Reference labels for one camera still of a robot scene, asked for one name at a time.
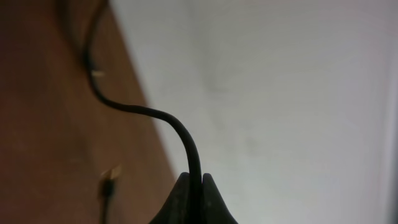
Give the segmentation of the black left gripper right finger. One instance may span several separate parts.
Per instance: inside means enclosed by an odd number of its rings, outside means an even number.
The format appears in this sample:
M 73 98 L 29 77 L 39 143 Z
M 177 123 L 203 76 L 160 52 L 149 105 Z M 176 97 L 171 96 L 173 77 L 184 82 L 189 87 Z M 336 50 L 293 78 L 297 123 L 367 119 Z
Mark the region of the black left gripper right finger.
M 203 215 L 206 224 L 238 224 L 229 212 L 211 174 L 203 174 Z

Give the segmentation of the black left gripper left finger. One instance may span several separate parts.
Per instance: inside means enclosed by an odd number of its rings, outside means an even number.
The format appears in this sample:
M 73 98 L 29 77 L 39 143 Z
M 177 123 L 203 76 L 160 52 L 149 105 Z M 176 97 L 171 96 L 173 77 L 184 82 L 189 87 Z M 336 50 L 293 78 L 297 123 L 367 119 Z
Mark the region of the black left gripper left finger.
M 164 205 L 149 224 L 185 224 L 188 213 L 189 173 L 182 172 Z

